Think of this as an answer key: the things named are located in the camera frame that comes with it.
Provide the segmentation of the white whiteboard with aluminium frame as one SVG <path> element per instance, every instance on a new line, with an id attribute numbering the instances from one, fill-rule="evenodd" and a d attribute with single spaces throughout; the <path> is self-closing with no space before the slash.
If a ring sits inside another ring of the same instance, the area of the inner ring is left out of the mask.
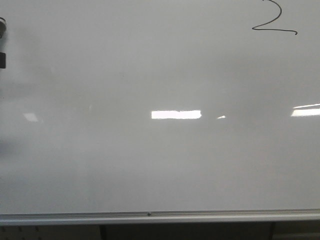
<path id="1" fill-rule="evenodd" d="M 320 218 L 320 3 L 3 0 L 0 224 Z"/>

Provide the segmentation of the grey pegboard panel under board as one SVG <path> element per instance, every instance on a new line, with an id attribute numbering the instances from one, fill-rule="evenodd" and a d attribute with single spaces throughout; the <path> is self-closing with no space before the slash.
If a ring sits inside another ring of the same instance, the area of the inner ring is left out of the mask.
<path id="1" fill-rule="evenodd" d="M 1 240 L 100 240 L 95 225 L 1 226 Z"/>

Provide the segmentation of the black drawn number two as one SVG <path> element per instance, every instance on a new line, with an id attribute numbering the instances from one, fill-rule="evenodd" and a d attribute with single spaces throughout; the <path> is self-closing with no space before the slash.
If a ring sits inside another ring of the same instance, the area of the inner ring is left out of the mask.
<path id="1" fill-rule="evenodd" d="M 297 36 L 299 34 L 299 32 L 297 30 L 294 30 L 294 29 L 267 27 L 268 25 L 270 25 L 270 24 L 272 24 L 272 23 L 274 23 L 274 22 L 276 22 L 277 20 L 280 19 L 280 17 L 283 14 L 283 8 L 281 7 L 281 5 L 276 0 L 267 0 L 266 2 L 276 6 L 276 8 L 278 10 L 277 15 L 275 17 L 273 17 L 271 20 L 267 21 L 267 22 L 252 26 L 251 29 L 253 31 L 261 31 L 261 32 L 265 31 L 265 32 L 292 33 L 294 36 Z"/>

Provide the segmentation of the white black whiteboard marker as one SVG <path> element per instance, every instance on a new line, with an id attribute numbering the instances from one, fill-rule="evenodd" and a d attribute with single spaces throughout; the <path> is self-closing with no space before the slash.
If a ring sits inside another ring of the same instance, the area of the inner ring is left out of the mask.
<path id="1" fill-rule="evenodd" d="M 7 30 L 7 22 L 4 18 L 0 18 L 0 38 L 2 39 Z M 0 68 L 6 68 L 6 54 L 4 52 L 0 53 Z"/>

